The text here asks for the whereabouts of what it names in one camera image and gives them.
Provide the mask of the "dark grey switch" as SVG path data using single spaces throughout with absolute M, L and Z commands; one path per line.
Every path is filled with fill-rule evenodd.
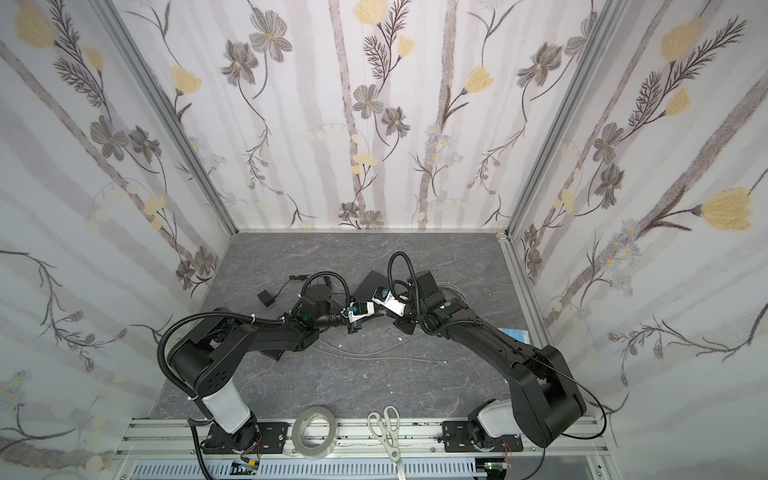
M 372 270 L 355 288 L 352 298 L 355 302 L 373 301 L 374 294 L 379 287 L 388 288 L 388 279 L 384 274 Z

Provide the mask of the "black power adapter with cable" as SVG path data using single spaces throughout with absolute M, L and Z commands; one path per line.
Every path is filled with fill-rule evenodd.
M 269 290 L 262 290 L 258 293 L 257 298 L 262 302 L 262 304 L 266 307 L 269 307 L 275 303 L 277 298 L 281 295 L 283 290 L 291 283 L 294 282 L 304 282 L 309 278 L 308 274 L 299 274 L 299 275 L 290 275 L 288 279 L 282 283 L 282 285 L 279 287 L 279 289 L 272 293 Z

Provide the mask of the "black ribbed network switch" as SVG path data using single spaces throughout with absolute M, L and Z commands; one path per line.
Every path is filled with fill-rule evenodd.
M 271 349 L 271 350 L 260 350 L 260 353 L 273 361 L 279 361 L 282 358 L 285 351 L 280 349 Z

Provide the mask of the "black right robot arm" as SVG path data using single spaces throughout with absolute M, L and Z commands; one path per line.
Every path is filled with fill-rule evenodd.
M 600 430 L 589 435 L 566 431 L 587 413 L 583 396 L 597 397 L 575 380 L 562 353 L 551 345 L 538 349 L 516 340 L 483 320 L 469 305 L 449 300 L 428 270 L 416 272 L 403 251 L 393 253 L 387 264 L 387 291 L 405 304 L 397 321 L 406 333 L 416 326 L 432 337 L 454 341 L 487 362 L 509 387 L 514 433 L 521 432 L 534 445 L 545 448 L 560 436 L 589 441 L 601 438 L 608 428 L 603 405 Z

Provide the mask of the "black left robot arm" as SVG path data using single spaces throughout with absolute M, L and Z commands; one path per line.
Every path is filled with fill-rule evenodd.
M 203 415 L 187 420 L 195 453 L 244 455 L 259 448 L 257 417 L 233 381 L 248 353 L 277 361 L 286 352 L 308 349 L 327 329 L 354 333 L 375 314 L 375 304 L 356 300 L 343 277 L 323 271 L 309 276 L 292 309 L 275 319 L 219 307 L 171 325 L 158 341 L 156 358 L 166 379 Z

